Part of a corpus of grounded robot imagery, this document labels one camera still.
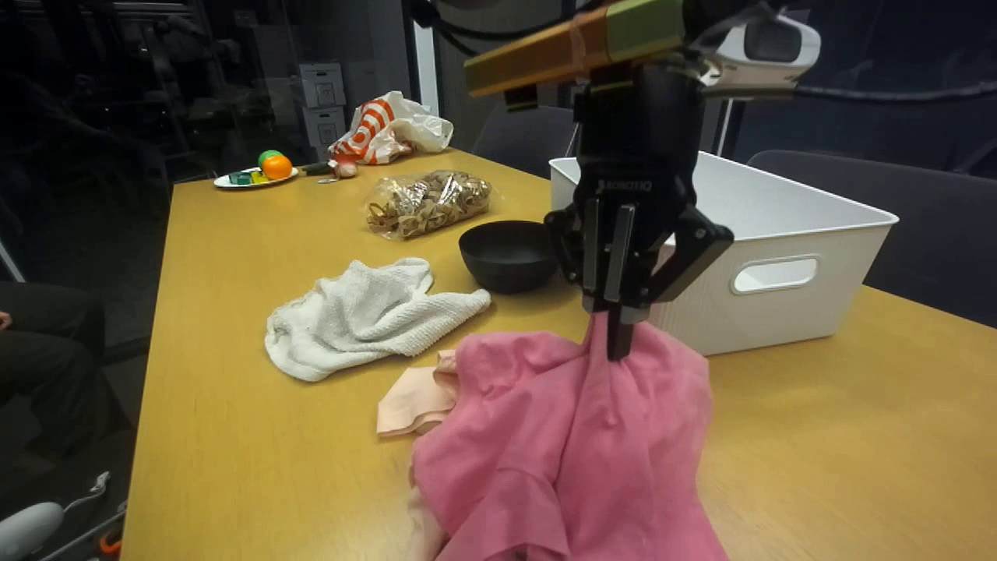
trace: plastic bag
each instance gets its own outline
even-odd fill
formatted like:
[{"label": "plastic bag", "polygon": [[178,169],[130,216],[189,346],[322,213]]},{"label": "plastic bag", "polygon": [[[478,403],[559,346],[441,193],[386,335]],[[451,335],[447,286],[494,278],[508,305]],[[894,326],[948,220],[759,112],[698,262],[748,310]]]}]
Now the plastic bag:
[{"label": "plastic bag", "polygon": [[417,238],[488,208],[494,187],[473,176],[433,172],[423,179],[382,179],[367,203],[370,229]]}]

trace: pink cloth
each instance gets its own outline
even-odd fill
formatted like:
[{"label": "pink cloth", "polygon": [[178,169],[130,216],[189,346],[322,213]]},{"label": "pink cloth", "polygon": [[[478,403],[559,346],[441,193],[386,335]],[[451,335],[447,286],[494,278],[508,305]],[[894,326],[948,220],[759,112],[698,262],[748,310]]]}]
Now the pink cloth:
[{"label": "pink cloth", "polygon": [[411,462],[449,532],[443,561],[726,558],[694,491],[708,361],[649,324],[608,361],[605,335],[596,316],[586,346],[552,335],[457,346],[457,404]]}]

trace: wooden table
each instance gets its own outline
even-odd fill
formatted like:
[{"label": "wooden table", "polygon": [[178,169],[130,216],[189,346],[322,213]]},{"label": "wooden table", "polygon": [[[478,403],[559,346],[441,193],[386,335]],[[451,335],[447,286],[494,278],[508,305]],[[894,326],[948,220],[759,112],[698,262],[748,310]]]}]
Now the wooden table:
[{"label": "wooden table", "polygon": [[[433,262],[473,290],[457,235],[386,239],[364,203],[381,176],[473,172],[496,218],[543,218],[539,179],[447,153],[298,179],[255,193],[178,184],[161,262],[125,556],[137,561],[395,561],[409,549],[411,441],[381,444],[386,360],[297,383],[261,349],[266,318],[348,259]],[[573,286],[500,295],[441,343],[482,331],[579,339]],[[997,331],[860,290],[839,336],[713,360],[702,495],[732,558],[997,558]]]}]

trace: white plastic bin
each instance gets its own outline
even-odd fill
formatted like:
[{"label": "white plastic bin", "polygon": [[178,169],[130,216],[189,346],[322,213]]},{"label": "white plastic bin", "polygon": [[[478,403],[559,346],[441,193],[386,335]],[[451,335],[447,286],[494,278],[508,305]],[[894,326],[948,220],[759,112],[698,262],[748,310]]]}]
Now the white plastic bin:
[{"label": "white plastic bin", "polygon": [[[579,180],[573,158],[552,158],[552,208]],[[698,157],[698,208],[732,229],[736,243],[650,324],[705,356],[831,336],[899,216],[770,176]]]}]

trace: black chair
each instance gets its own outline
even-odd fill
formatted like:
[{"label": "black chair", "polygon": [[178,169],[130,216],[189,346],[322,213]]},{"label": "black chair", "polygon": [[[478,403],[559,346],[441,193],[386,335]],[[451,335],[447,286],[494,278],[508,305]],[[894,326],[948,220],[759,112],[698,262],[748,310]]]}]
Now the black chair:
[{"label": "black chair", "polygon": [[867,283],[997,324],[997,180],[798,149],[748,162],[902,216]]},{"label": "black chair", "polygon": [[496,107],[473,140],[473,153],[512,169],[549,179],[549,162],[573,146],[573,112],[563,107],[537,107],[508,112]]}]

